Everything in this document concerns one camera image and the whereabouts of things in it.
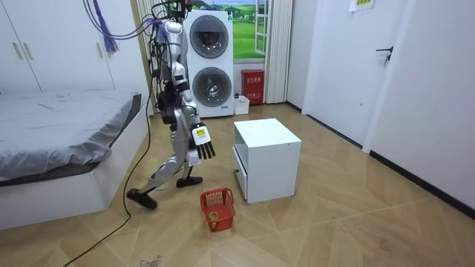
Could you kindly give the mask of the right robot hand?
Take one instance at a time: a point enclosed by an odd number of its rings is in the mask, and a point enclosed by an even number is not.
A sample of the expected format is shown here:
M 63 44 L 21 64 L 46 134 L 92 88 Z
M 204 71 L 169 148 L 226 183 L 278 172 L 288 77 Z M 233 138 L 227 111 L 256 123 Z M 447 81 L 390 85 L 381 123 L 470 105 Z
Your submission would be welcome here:
M 216 156 L 207 126 L 203 123 L 191 126 L 191 135 L 199 159 L 211 159 Z

